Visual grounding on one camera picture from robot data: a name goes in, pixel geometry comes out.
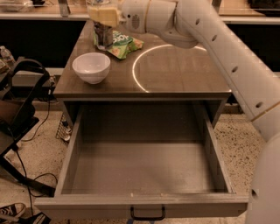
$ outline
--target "drawer front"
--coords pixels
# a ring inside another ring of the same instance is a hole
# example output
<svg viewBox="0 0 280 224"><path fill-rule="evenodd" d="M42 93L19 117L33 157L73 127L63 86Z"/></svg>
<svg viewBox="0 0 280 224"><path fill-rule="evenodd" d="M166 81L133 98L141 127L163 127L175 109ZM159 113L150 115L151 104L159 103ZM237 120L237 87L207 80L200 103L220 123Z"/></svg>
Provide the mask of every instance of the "drawer front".
<svg viewBox="0 0 280 224"><path fill-rule="evenodd" d="M60 196L36 199L36 207L52 219L140 218L158 221L164 218L236 217L246 211L248 202L247 196L224 193L145 198Z"/></svg>

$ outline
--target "circle of light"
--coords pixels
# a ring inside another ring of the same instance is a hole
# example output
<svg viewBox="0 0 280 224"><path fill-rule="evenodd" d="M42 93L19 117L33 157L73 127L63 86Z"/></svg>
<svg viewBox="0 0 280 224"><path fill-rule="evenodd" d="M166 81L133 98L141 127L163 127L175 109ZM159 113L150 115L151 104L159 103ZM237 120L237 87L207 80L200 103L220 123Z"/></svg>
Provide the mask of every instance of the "circle of light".
<svg viewBox="0 0 280 224"><path fill-rule="evenodd" d="M156 50L156 49L161 48L161 47L166 47L166 46L172 46L172 45L158 45L158 46L154 46L154 47L152 47L152 48L146 50L145 52L141 53L141 54L136 58L136 60L135 60L134 63L133 63L133 66L132 66L132 75L133 75L133 79L134 79L135 83L136 83L144 92L146 92L146 93L149 93L150 91L147 90L147 89L145 89L145 88L140 84L140 82L139 82L138 79L137 79L136 73L135 73L135 67L136 67L136 65L137 65L137 62L138 62L138 61L142 58L142 56L144 56L146 53L149 53L149 52L151 52L151 51L153 51L153 50ZM202 50L202 51L206 51L206 49L203 48L203 47L201 47L201 46L195 46L194 48L200 49L200 50Z"/></svg>

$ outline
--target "tabletop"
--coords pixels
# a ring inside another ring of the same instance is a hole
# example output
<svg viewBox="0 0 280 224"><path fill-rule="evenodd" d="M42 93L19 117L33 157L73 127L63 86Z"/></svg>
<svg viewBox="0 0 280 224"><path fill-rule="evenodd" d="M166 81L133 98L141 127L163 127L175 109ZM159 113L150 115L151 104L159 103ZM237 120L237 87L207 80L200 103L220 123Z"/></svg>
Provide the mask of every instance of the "tabletop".
<svg viewBox="0 0 280 224"><path fill-rule="evenodd" d="M143 41L143 48L118 59L94 46L93 22L87 21L55 88L55 96L87 101L120 97L228 97L230 89L203 46L182 49L167 45L155 35L123 34ZM88 84L72 69L74 59L83 53L99 52L110 57L107 78L99 84Z"/></svg>

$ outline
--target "open drawer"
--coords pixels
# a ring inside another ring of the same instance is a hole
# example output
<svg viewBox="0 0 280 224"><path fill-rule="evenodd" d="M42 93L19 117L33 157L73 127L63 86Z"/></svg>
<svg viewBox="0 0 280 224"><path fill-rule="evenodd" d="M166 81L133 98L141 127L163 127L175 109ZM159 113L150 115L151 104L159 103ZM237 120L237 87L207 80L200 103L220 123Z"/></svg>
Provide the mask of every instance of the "open drawer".
<svg viewBox="0 0 280 224"><path fill-rule="evenodd" d="M202 101L102 101L80 109L52 219L238 216L236 195Z"/></svg>

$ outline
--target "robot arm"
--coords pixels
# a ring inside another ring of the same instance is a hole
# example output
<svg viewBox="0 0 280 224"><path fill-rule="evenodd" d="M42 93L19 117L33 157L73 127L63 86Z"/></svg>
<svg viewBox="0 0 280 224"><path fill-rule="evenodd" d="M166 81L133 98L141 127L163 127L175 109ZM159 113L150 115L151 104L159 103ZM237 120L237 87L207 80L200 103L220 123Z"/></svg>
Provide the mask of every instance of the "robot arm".
<svg viewBox="0 0 280 224"><path fill-rule="evenodd" d="M248 119L268 141L255 168L248 224L280 220L280 80L221 21L208 0L111 0L126 28L179 47L200 42Z"/></svg>
<svg viewBox="0 0 280 224"><path fill-rule="evenodd" d="M125 0L122 15L131 32L156 34L185 48L200 42L263 138L280 132L280 119L275 119L280 116L279 79L227 28L207 0Z"/></svg>

